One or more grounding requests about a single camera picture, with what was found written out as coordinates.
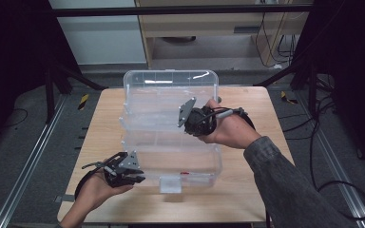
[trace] wooden table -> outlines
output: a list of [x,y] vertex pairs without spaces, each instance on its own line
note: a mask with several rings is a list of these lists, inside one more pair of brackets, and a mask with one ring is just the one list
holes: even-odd
[[[264,87],[220,86],[221,105],[243,107],[261,135],[269,136],[282,154],[292,161],[275,109]],[[86,135],[79,159],[67,187],[74,190],[86,173],[81,167],[102,161],[122,151],[124,131],[118,118],[125,93],[121,88],[102,92]],[[257,222],[265,221],[265,208],[254,182],[253,172],[242,150],[221,147],[222,171],[212,187],[184,188],[182,194],[160,194],[158,187],[135,184],[134,189],[106,201],[91,212],[85,222]],[[62,202],[61,220],[72,202]]]

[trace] wall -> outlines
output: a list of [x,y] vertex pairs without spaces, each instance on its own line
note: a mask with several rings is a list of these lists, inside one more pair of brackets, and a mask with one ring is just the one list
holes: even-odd
[[[133,0],[49,2],[54,9],[135,7]],[[146,63],[137,16],[64,17],[58,21],[81,69]]]

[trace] clear plastic storage box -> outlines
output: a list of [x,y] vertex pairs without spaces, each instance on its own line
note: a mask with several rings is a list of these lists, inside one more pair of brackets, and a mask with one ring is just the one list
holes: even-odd
[[221,172],[221,150],[178,127],[179,107],[196,97],[195,107],[218,98],[211,70],[132,70],[124,76],[125,109],[120,122],[127,152],[137,151],[146,182],[162,193],[183,186],[213,185]]

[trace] person's left hand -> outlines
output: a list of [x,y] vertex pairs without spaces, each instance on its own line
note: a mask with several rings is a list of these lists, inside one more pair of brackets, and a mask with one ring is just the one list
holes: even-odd
[[132,188],[133,185],[112,188],[106,183],[103,169],[100,169],[85,182],[76,202],[81,201],[86,208],[89,208],[89,211],[92,211],[102,205],[108,198],[122,194]]
[[98,208],[108,198],[122,194],[132,188],[133,185],[112,188],[104,179],[103,169],[98,170],[82,186],[78,199],[73,203],[60,225],[64,228],[80,227],[88,213]]

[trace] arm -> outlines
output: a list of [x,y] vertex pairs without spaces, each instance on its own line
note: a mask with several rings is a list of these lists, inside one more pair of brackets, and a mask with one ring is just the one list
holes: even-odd
[[78,199],[59,223],[60,227],[80,227],[88,213],[98,208],[108,198],[122,194],[132,187],[132,185],[125,185],[112,188],[106,184],[103,173],[95,173],[83,185]]
[[[219,106],[213,100],[209,106]],[[206,143],[220,143],[244,150],[254,172],[256,185],[276,227],[351,227],[271,142],[232,115],[218,120],[215,131],[199,137]]]

